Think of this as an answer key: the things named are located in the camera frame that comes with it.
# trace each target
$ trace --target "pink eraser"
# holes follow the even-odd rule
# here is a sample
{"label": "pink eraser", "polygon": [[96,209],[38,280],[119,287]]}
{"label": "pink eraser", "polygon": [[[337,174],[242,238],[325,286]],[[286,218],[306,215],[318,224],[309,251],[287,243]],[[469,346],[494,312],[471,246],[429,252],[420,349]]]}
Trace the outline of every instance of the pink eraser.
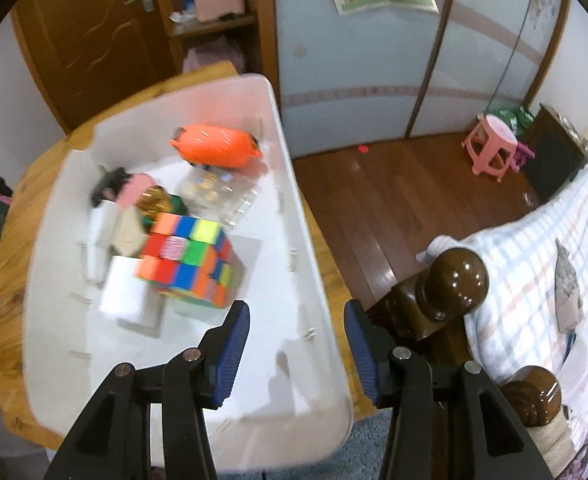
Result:
{"label": "pink eraser", "polygon": [[125,186],[120,190],[116,203],[121,209],[126,209],[131,205],[136,205],[141,193],[148,187],[156,185],[156,181],[147,173],[136,173],[127,181]]}

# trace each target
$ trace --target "dark wooden cabinet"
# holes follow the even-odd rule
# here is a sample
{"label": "dark wooden cabinet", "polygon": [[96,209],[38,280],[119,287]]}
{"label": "dark wooden cabinet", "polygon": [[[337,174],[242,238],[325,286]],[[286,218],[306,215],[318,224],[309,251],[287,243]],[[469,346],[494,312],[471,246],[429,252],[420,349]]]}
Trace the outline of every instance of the dark wooden cabinet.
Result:
{"label": "dark wooden cabinet", "polygon": [[523,167],[523,173],[541,203],[547,202],[572,180],[588,159],[585,147],[571,127],[549,105],[541,105],[521,141],[536,153]]}

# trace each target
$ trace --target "white block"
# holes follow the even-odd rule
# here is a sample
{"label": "white block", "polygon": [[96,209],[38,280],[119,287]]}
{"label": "white block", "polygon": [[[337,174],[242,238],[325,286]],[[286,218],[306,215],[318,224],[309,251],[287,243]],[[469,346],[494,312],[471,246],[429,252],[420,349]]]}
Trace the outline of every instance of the white block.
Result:
{"label": "white block", "polygon": [[138,258],[114,256],[103,287],[99,307],[103,316],[155,328],[163,297],[145,280],[134,275]]}
{"label": "white block", "polygon": [[87,222],[87,245],[108,248],[118,218],[119,207],[116,202],[103,200],[98,207],[92,208]]}
{"label": "white block", "polygon": [[89,245],[85,253],[87,255],[87,280],[96,285],[101,285],[105,280],[110,263],[110,250]]}

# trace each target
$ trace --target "wooden floor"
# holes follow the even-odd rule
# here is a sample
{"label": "wooden floor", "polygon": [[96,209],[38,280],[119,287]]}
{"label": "wooden floor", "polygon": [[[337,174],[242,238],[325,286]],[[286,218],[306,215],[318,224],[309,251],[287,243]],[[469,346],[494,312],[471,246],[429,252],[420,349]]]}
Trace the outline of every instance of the wooden floor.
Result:
{"label": "wooden floor", "polygon": [[460,134],[379,142],[294,161],[300,189],[352,296],[368,308],[422,268],[438,235],[463,238],[528,212],[525,176],[475,176]]}

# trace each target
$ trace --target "wooden door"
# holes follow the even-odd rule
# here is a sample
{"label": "wooden door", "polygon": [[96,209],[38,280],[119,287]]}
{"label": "wooden door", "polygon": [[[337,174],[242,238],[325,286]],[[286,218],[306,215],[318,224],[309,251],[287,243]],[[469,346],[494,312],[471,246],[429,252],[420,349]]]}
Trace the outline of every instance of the wooden door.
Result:
{"label": "wooden door", "polygon": [[157,0],[19,0],[26,62],[66,131],[176,70]]}

